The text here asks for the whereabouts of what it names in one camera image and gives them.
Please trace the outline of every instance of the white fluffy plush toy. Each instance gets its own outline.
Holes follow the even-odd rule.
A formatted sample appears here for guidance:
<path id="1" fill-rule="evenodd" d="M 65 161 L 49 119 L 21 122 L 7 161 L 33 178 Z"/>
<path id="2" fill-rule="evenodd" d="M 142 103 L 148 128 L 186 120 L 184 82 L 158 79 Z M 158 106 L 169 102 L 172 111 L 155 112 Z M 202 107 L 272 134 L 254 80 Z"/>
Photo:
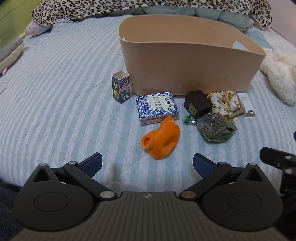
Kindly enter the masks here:
<path id="1" fill-rule="evenodd" d="M 261 71 L 284 103 L 296 103 L 296 53 L 282 48 L 264 50 L 266 57 L 261 64 Z"/>

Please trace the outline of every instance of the quilted blanket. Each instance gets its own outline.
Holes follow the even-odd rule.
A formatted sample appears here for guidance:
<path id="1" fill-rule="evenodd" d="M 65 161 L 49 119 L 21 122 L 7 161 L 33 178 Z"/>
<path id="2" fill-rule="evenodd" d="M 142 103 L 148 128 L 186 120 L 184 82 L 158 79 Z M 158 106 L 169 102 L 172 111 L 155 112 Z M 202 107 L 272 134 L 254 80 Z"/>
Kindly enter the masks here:
<path id="1" fill-rule="evenodd" d="M 261 29 L 266 29 L 272 22 L 268 0 L 43 0 L 32 11 L 32 17 L 36 23 L 49 26 L 60 18 L 74 20 L 101 13 L 153 5 L 202 7 L 242 13 L 253 16 Z"/>
<path id="2" fill-rule="evenodd" d="M 39 163 L 62 167 L 100 152 L 94 179 L 110 189 L 178 193 L 201 179 L 192 166 L 201 153 L 234 167 L 256 162 L 278 188 L 281 171 L 262 163 L 259 151 L 296 153 L 296 119 L 260 71 L 248 90 L 257 115 L 240 116 L 229 141 L 207 142 L 196 126 L 184 125 L 188 112 L 177 97 L 176 148 L 163 160 L 141 148 L 141 137 L 159 124 L 140 125 L 132 92 L 123 104 L 112 96 L 111 75 L 125 70 L 118 40 L 124 18 L 58 20 L 50 33 L 26 39 L 22 56 L 0 77 L 0 178 L 23 185 Z"/>

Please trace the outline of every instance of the green plastic bag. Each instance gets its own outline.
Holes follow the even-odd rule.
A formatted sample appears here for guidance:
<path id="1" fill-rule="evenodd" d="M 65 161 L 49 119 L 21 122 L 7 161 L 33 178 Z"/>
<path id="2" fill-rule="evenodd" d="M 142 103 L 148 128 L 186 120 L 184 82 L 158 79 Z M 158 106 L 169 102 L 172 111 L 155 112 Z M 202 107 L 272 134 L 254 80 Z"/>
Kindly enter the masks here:
<path id="1" fill-rule="evenodd" d="M 232 121 L 216 113 L 208 113 L 194 120 L 191 115 L 184 120 L 185 124 L 196 123 L 199 132 L 209 141 L 224 142 L 232 137 L 236 127 Z"/>

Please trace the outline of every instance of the bed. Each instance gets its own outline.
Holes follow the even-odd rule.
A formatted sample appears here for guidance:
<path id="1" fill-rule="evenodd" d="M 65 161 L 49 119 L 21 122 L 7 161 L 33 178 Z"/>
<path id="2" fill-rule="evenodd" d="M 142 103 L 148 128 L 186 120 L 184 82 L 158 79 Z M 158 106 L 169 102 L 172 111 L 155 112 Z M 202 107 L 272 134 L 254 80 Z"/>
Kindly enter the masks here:
<path id="1" fill-rule="evenodd" d="M 263 164 L 259 151 L 267 146 L 296 153 L 296 110 L 276 97 L 260 71 L 247 90 L 257 115 L 240 116 L 226 143 L 206 142 L 195 126 L 184 125 L 188 113 L 177 97 L 176 148 L 163 160 L 141 148 L 141 137 L 159 124 L 140 126 L 134 93 L 123 104 L 112 96 L 111 75 L 125 70 L 117 30 L 127 17 L 60 19 L 51 32 L 25 38 L 23 54 L 0 77 L 0 178 L 22 186 L 39 163 L 62 167 L 100 152 L 103 167 L 94 179 L 117 193 L 179 193 L 201 179 L 192 166 L 201 153 L 235 167 L 256 162 L 279 189 L 281 171 Z M 272 30 L 263 33 L 287 45 Z"/>

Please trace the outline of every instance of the orange stuffed animal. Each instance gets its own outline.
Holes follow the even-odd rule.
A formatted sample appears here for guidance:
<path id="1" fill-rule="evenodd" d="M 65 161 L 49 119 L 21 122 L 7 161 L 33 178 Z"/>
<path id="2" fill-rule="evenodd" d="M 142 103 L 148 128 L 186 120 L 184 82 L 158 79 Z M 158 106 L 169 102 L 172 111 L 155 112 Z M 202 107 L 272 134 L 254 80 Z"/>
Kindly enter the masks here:
<path id="1" fill-rule="evenodd" d="M 154 159 L 162 159 L 177 145 L 179 136 L 179 126 L 171 116 L 168 116 L 160 123 L 157 130 L 148 132 L 142 137 L 140 145 Z"/>

